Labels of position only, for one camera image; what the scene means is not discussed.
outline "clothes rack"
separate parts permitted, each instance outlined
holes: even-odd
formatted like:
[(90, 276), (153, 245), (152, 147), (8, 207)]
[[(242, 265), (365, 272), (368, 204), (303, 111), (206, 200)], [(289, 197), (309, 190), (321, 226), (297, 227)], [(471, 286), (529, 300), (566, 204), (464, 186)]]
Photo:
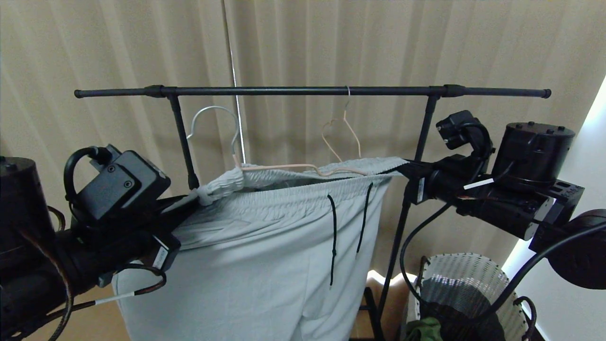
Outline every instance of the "clothes rack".
[[(505, 89), (488, 87), (465, 87), (456, 84), (447, 84), (444, 86), (426, 86), (426, 87), (172, 87), (162, 85), (152, 85), (138, 89), (103, 89), (103, 90), (75, 90), (74, 95), (77, 98), (85, 97), (103, 97), (103, 96), (150, 96), (155, 98), (167, 98), (175, 116), (175, 123), (183, 150), (185, 166), (187, 168), (188, 185), (190, 189), (199, 187), (198, 178), (194, 172), (193, 162), (191, 160), (190, 150), (187, 144), (187, 134), (181, 115), (181, 105), (179, 96), (427, 96), (425, 105), (425, 115), (419, 141), (415, 152), (415, 161), (421, 161), (427, 135), (431, 125), (433, 112), (440, 98), (459, 97), (459, 96), (514, 96), (514, 97), (538, 97), (549, 98), (550, 89)], [(402, 201), (402, 211), (398, 220), (393, 246), (391, 249), (389, 265), (385, 274), (385, 283), (381, 291), (379, 304), (375, 305), (370, 288), (366, 288), (364, 296), (367, 304), (361, 307), (361, 310), (367, 310), (370, 315), (371, 325), (376, 340), (383, 340), (381, 328), (381, 316), (385, 308), (390, 280), (393, 276), (393, 270), (402, 243), (404, 226), (410, 210), (410, 202)]]

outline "beige curtain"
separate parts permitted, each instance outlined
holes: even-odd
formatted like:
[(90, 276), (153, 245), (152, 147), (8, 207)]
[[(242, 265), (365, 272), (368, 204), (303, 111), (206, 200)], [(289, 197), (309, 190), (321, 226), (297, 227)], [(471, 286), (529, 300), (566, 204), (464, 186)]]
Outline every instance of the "beige curtain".
[[(62, 168), (76, 149), (114, 144), (145, 155), (188, 191), (168, 101), (147, 97), (78, 100), (74, 89), (233, 86), (465, 86), (553, 90), (549, 100), (462, 97), (438, 102), (434, 122), (470, 109), (496, 144), (512, 121), (578, 130), (606, 73), (604, 1), (2, 1), (0, 149), (36, 160), (49, 204), (67, 212)], [(240, 97), (247, 161), (336, 161), (321, 127), (348, 99)], [(426, 98), (351, 98), (348, 118), (363, 157), (412, 158)], [(193, 114), (230, 97), (182, 97)], [(210, 113), (191, 141), (202, 183), (233, 167), (233, 122)], [(326, 130), (343, 159), (357, 147), (342, 122)], [(434, 129), (424, 160), (451, 152)], [(95, 175), (82, 162), (76, 185)], [(373, 266), (384, 273), (405, 180), (385, 198)], [(413, 207), (407, 231), (439, 203)], [(514, 238), (454, 212), (421, 233), (421, 254), (474, 251), (502, 263)]]
[[(606, 73), (604, 1), (238, 1), (225, 0), (240, 86), (429, 86), (551, 88), (548, 100), (462, 97), (438, 102), (436, 122), (469, 109), (496, 146), (505, 125), (540, 121), (578, 131)], [(339, 118), (345, 97), (244, 97), (248, 161), (336, 161), (321, 127)], [(413, 158), (426, 98), (351, 99), (348, 120), (363, 157)], [(342, 122), (326, 130), (343, 159), (357, 147)], [(465, 154), (469, 149), (462, 149)], [(424, 160), (451, 154), (432, 129)], [(373, 266), (384, 273), (406, 181), (385, 198)], [(413, 207), (407, 229), (441, 204)], [(515, 238), (454, 209), (421, 232), (407, 260), (473, 251), (499, 263)]]

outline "horizontal bar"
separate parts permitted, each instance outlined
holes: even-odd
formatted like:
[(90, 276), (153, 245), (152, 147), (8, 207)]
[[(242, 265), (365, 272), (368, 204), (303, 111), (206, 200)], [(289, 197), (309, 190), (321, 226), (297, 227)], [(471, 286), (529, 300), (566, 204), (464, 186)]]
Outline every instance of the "horizontal bar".
[(427, 87), (165, 87), (148, 86), (141, 89), (75, 90), (77, 98), (99, 96), (259, 96), (259, 95), (312, 95), (312, 96), (526, 96), (548, 98), (549, 89), (502, 89), (464, 87), (455, 84)]

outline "empty hanger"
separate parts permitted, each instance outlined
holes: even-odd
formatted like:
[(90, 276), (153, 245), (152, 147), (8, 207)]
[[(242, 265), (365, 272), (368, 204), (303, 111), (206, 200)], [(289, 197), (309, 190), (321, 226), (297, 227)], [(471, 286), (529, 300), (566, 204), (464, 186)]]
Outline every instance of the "empty hanger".
[(238, 155), (236, 153), (236, 148), (235, 148), (236, 141), (238, 140), (238, 136), (240, 135), (240, 128), (239, 128), (239, 124), (238, 124), (238, 117), (230, 109), (228, 109), (226, 107), (221, 107), (221, 106), (208, 106), (208, 107), (205, 107), (205, 108), (199, 110), (196, 113), (196, 115), (194, 115), (194, 117), (193, 117), (193, 119), (191, 121), (191, 133), (189, 135), (187, 135), (187, 139), (189, 140), (194, 135), (195, 127), (196, 127), (196, 120), (198, 119), (198, 116), (200, 116), (200, 114), (202, 112), (205, 112), (208, 109), (221, 109), (221, 110), (224, 110), (224, 111), (228, 112), (229, 114), (231, 114), (231, 116), (234, 118), (236, 133), (233, 135), (233, 138), (231, 139), (231, 155), (232, 155), (233, 160), (234, 160), (234, 162), (236, 164), (236, 167), (240, 168), (243, 172), (244, 171), (261, 171), (261, 170), (266, 170), (266, 169), (284, 169), (284, 168), (302, 168), (302, 167), (304, 167), (304, 168), (312, 168), (321, 177), (327, 177), (327, 176), (332, 175), (332, 174), (337, 173), (337, 172), (351, 172), (351, 173), (356, 173), (356, 174), (360, 174), (360, 175), (367, 175), (365, 172), (361, 172), (361, 171), (359, 171), (357, 169), (353, 169), (353, 168), (337, 168), (337, 169), (331, 170), (328, 173), (322, 173), (317, 166), (315, 166), (314, 164), (307, 164), (307, 163), (280, 164), (280, 165), (276, 165), (276, 166), (251, 166), (251, 167), (243, 167), (242, 163), (240, 162), (240, 158), (238, 157)]
[[(349, 125), (349, 122), (347, 121), (347, 106), (349, 106), (350, 100), (351, 100), (351, 90), (349, 89), (349, 86), (347, 86), (347, 103), (345, 103), (345, 109), (343, 110), (342, 120), (343, 120), (343, 122), (345, 122), (345, 124), (349, 128), (349, 131), (353, 134), (353, 137), (356, 139), (356, 142), (358, 144), (358, 157), (362, 158), (362, 149), (360, 148), (360, 140), (358, 139), (356, 132), (353, 131), (353, 128), (351, 127), (351, 125)], [(322, 126), (322, 140), (324, 140), (324, 143), (326, 144), (326, 146), (328, 146), (330, 151), (333, 152), (333, 154), (337, 157), (337, 159), (339, 159), (340, 162), (343, 162), (343, 160), (339, 157), (339, 154), (337, 154), (337, 152), (335, 152), (335, 150), (330, 146), (330, 143), (328, 143), (328, 141), (326, 140), (326, 137), (324, 136), (324, 129), (327, 126), (332, 126), (333, 122), (335, 122), (337, 120), (339, 120), (339, 118), (333, 118), (332, 120), (330, 120), (330, 122), (327, 122), (325, 125)]]

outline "green cloth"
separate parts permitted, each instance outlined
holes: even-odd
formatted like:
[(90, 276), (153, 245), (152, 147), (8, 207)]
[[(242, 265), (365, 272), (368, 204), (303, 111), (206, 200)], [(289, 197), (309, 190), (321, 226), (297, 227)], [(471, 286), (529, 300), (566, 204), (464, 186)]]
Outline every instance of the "green cloth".
[(440, 336), (440, 321), (435, 317), (406, 323), (406, 339), (404, 341), (442, 341)]

